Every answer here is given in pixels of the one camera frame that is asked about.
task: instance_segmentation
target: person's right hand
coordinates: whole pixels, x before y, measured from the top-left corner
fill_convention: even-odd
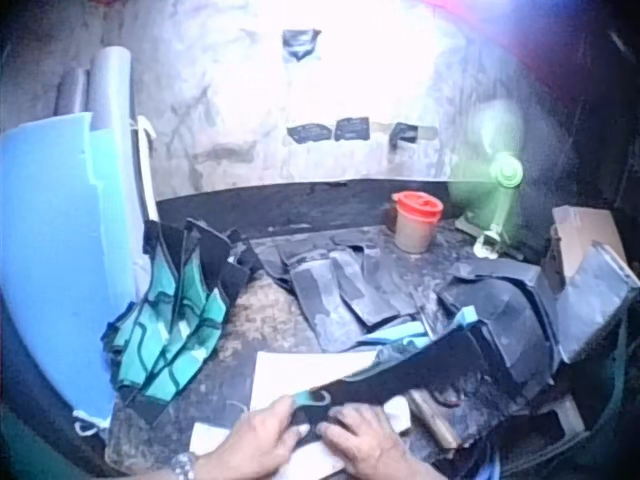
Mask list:
[[[325,444],[345,462],[346,470],[362,480],[440,480],[430,465],[413,457],[380,407],[347,404],[329,416],[347,429],[330,423],[318,425]]]

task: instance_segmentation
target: paper sheet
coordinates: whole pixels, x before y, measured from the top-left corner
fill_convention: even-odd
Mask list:
[[[259,352],[251,394],[251,410],[269,405],[286,394],[293,394],[337,380],[371,365],[375,351],[337,354],[281,354]],[[404,397],[395,397],[384,405],[396,432],[411,426],[409,405]],[[191,434],[190,450],[197,455],[215,450],[229,431],[196,423]],[[277,480],[313,480],[344,468],[342,461],[321,442],[296,450],[289,464],[275,475]]]

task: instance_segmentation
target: blue plastic sheet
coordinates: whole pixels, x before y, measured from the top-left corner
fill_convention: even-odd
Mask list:
[[[91,114],[0,139],[0,285],[29,352],[77,410],[107,419],[114,392],[100,336],[134,298],[113,134]]]

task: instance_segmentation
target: dark table surface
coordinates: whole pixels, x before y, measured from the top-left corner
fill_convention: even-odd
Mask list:
[[[447,278],[449,269],[457,261],[473,257],[472,238],[455,230],[451,221],[442,222],[428,251],[422,255],[407,255],[398,250],[384,227],[358,228],[357,231],[392,256],[400,277],[413,285],[425,302],[427,314],[438,310],[434,292]],[[328,239],[335,233],[275,237],[252,243],[259,254],[262,249],[281,242],[310,237]],[[188,450],[196,422],[231,428],[250,403],[259,351],[321,351],[296,299],[275,285],[264,272],[258,273],[238,299],[211,359],[155,425],[146,425],[116,401],[107,437],[107,462],[131,474],[161,468],[173,456]],[[430,435],[416,421],[406,440],[420,458],[429,459],[433,453]]]

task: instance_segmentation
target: fabric pile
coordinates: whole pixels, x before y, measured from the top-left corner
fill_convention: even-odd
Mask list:
[[[300,240],[261,252],[266,272],[295,295],[320,347],[340,352],[417,312],[393,261],[362,237]]]
[[[149,288],[102,342],[122,401],[152,424],[211,356],[260,262],[238,232],[222,235],[191,219],[183,229],[148,221],[143,243]]]

